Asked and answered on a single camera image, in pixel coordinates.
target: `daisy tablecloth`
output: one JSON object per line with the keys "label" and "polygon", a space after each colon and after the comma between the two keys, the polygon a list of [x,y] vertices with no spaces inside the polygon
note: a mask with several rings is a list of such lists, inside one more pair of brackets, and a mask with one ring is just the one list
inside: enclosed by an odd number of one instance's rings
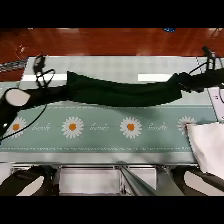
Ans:
{"label": "daisy tablecloth", "polygon": [[[29,76],[30,80],[32,65],[30,58],[24,72],[24,77]],[[46,70],[54,68],[58,75],[73,71],[127,83],[139,83],[139,73],[173,74],[195,67],[196,59],[188,57],[72,56],[46,60]],[[55,80],[51,85],[65,82]],[[36,85],[34,81],[22,81],[20,87],[36,88]],[[21,111],[6,134],[29,124],[42,108]],[[3,141],[0,158],[14,162],[194,163],[185,124],[214,121],[216,116],[207,90],[183,92],[180,100],[147,108],[58,102],[48,105],[30,128]]]}

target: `daisy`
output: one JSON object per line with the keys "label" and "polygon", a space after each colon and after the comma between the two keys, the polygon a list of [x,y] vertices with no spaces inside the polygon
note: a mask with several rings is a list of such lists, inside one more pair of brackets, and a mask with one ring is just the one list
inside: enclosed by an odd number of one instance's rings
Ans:
{"label": "daisy", "polygon": [[[8,128],[6,135],[11,135],[24,127],[26,127],[25,119],[23,119],[22,117],[17,117]],[[19,133],[12,135],[11,138],[17,138],[22,134],[23,134],[23,131],[20,131]]]}
{"label": "daisy", "polygon": [[181,132],[181,134],[185,135],[187,132],[186,124],[195,124],[195,123],[196,121],[194,120],[194,118],[185,116],[179,119],[177,127],[178,127],[178,130]]}
{"label": "daisy", "polygon": [[66,135],[66,138],[75,138],[82,134],[83,126],[83,121],[78,117],[69,117],[65,122],[63,122],[63,135]]}
{"label": "daisy", "polygon": [[134,117],[126,117],[121,122],[120,131],[123,131],[123,135],[125,135],[126,138],[135,138],[141,134],[141,126],[142,125],[138,119],[135,119]]}

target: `blue object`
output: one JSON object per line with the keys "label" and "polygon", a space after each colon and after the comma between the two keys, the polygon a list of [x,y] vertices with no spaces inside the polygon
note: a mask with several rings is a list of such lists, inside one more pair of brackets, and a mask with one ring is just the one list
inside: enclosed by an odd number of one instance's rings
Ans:
{"label": "blue object", "polygon": [[163,28],[163,30],[165,30],[166,32],[175,32],[176,28]]}

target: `white round part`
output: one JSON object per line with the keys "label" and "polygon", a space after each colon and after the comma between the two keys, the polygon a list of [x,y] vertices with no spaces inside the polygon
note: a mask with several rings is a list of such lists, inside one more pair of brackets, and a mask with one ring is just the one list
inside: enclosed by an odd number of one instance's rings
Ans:
{"label": "white round part", "polygon": [[6,95],[6,100],[13,106],[23,106],[25,105],[29,98],[30,94],[22,91],[21,89],[10,89]]}

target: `wooden floor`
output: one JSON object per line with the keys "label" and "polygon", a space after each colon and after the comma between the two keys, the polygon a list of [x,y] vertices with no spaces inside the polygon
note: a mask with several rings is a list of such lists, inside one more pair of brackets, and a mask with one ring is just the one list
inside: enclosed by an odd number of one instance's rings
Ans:
{"label": "wooden floor", "polygon": [[[0,29],[0,63],[45,55],[203,56],[207,45],[224,56],[223,28],[8,28]],[[23,70],[0,74],[20,80]]]}

